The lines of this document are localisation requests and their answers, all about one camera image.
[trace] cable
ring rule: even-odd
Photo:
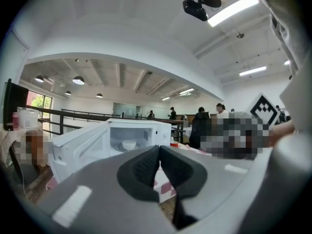
[[[11,147],[12,147],[13,152],[14,152],[14,155],[15,155],[14,145],[12,144]],[[24,191],[25,197],[28,199],[27,194],[26,194],[26,191],[25,191],[25,179],[24,179],[23,169],[21,168],[20,163],[19,163],[18,161],[17,161],[17,164],[19,165],[20,172],[21,172],[21,176],[22,176],[22,178],[23,178],[23,191]]]

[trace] person in black jacket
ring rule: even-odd
[[[171,115],[170,115],[170,119],[176,119],[176,112],[175,112],[175,108],[172,107],[171,109]]]
[[[190,147],[200,149],[200,138],[211,135],[211,133],[207,133],[207,129],[211,129],[211,127],[207,127],[207,125],[210,124],[211,121],[209,121],[209,112],[205,112],[205,109],[200,107],[198,109],[198,113],[192,121]]]

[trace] microwave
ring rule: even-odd
[[[133,150],[149,146],[169,146],[171,124],[152,120],[111,118],[51,139],[49,164],[58,183],[84,166],[127,151],[124,140],[134,140]]]

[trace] railing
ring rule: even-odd
[[[124,113],[122,115],[109,115],[109,114],[100,114],[100,113],[90,113],[90,112],[84,112],[84,111],[76,111],[76,110],[69,110],[69,109],[61,109],[63,112],[73,112],[74,114],[86,114],[86,115],[95,115],[95,116],[103,116],[103,117],[109,117],[109,118],[123,118]]]
[[[45,109],[45,108],[39,108],[39,107],[33,107],[33,106],[26,106],[27,108],[31,108],[34,110],[37,110],[39,112],[43,112],[43,113],[48,113],[51,115],[58,115],[59,116],[59,122],[53,122],[50,119],[44,119],[44,118],[40,118],[38,119],[39,122],[41,123],[50,123],[53,125],[57,125],[59,126],[59,133],[53,132],[53,131],[48,131],[45,130],[45,132],[51,133],[51,134],[55,134],[55,135],[63,135],[64,134],[64,127],[69,127],[69,128],[74,128],[74,129],[79,129],[81,127],[78,126],[73,126],[73,125],[67,125],[64,124],[64,118],[65,117],[69,117],[69,118],[76,118],[76,119],[86,119],[88,121],[107,121],[110,118],[112,118],[112,115],[106,115],[106,114],[101,114],[104,116],[97,116],[97,115],[90,115],[90,114],[77,114],[75,111],[75,113],[71,113],[71,112],[65,112],[65,111],[59,111],[59,110],[53,110],[53,109]],[[183,143],[183,120],[172,120],[172,119],[152,119],[152,118],[147,118],[147,119],[133,119],[133,118],[123,118],[123,119],[130,119],[130,120],[154,120],[154,121],[159,121],[159,122],[164,122],[164,123],[169,123],[169,124],[173,124],[176,125],[176,129],[172,129],[172,133],[175,134],[174,139],[179,140],[180,139],[180,143]]]

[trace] ceiling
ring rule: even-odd
[[[107,24],[114,22],[127,25],[184,45],[205,67],[213,70],[222,85],[289,71],[289,67],[284,65],[286,55],[270,29],[269,10],[261,1],[216,27],[185,14],[183,0],[49,1],[52,2],[37,0],[30,5],[36,11],[30,16],[36,21],[38,28],[44,29],[42,34],[48,34],[64,20],[71,21],[72,25],[88,25],[105,19]],[[222,8],[236,1],[238,0],[224,0]],[[49,17],[40,17],[47,8]],[[205,6],[205,9],[209,17],[217,13],[210,7]],[[89,22],[89,15],[96,15],[97,19]],[[244,38],[238,39],[238,33],[244,34]],[[261,66],[267,66],[267,70],[245,77],[239,76],[242,71]],[[43,74],[68,85],[73,76],[80,74],[89,85],[121,87],[138,93],[152,93],[160,98],[183,86],[187,87],[185,83],[178,82],[177,78],[173,80],[158,74],[147,75],[142,69],[105,60],[75,62],[73,59],[57,59],[28,64],[25,68],[32,70],[33,76],[42,70]]]
[[[35,77],[43,75],[55,83],[54,86],[41,84]],[[85,86],[107,86],[163,99],[185,91],[190,86],[172,78],[122,63],[95,59],[56,59],[25,65],[21,79],[37,86],[48,86],[53,92],[72,90],[79,86],[73,83],[75,76],[82,76]]]

